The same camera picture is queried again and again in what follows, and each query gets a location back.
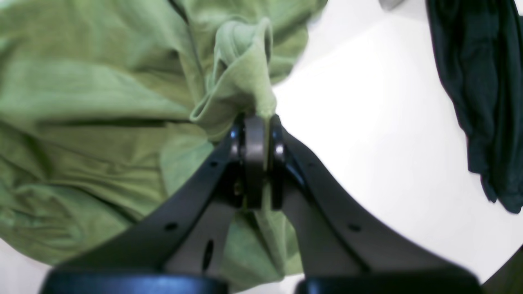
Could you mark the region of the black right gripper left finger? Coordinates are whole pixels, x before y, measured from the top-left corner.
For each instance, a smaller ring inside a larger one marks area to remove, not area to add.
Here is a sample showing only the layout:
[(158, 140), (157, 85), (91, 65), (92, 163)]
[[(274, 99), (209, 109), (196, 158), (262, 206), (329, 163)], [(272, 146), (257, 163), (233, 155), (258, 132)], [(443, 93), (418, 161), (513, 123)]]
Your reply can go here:
[(103, 245), (56, 266), (43, 294), (229, 294), (220, 262), (230, 222), (244, 204), (247, 130), (230, 133), (161, 207)]

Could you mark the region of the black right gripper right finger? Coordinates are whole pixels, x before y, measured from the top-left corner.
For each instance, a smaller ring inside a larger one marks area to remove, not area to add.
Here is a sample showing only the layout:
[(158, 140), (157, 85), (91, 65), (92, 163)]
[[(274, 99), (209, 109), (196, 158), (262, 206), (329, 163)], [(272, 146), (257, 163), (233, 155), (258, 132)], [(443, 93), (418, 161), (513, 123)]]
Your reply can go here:
[(277, 115), (255, 119), (255, 186), (298, 238), (297, 294), (480, 294), (476, 276), (400, 235), (364, 209)]

